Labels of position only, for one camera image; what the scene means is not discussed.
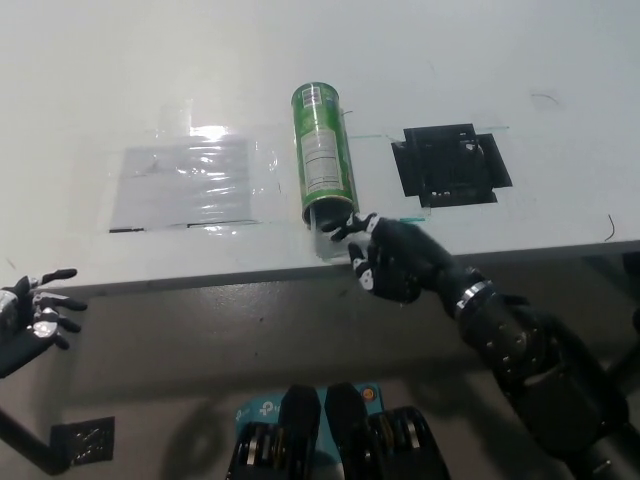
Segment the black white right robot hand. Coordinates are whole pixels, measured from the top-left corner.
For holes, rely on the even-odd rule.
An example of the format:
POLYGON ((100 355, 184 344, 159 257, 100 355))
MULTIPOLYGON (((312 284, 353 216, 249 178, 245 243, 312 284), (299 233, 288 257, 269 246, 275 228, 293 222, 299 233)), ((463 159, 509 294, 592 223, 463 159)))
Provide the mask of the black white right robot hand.
POLYGON ((457 262, 420 227, 371 213, 334 220, 321 227, 333 242, 356 233, 369 236, 367 247, 350 242, 350 263, 360 286, 368 293, 398 303, 415 301, 423 290, 435 291, 444 272, 457 262))

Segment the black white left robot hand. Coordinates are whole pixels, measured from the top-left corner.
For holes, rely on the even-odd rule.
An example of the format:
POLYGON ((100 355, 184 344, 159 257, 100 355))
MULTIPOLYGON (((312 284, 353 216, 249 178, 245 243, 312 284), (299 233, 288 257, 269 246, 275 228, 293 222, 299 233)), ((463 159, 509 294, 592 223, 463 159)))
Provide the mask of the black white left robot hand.
POLYGON ((65 310, 83 312, 87 304, 65 295, 44 291, 48 283, 75 277, 75 268, 58 269, 39 278, 24 276, 1 289, 1 376, 13 374, 55 345, 70 348, 66 332, 81 326, 65 310))

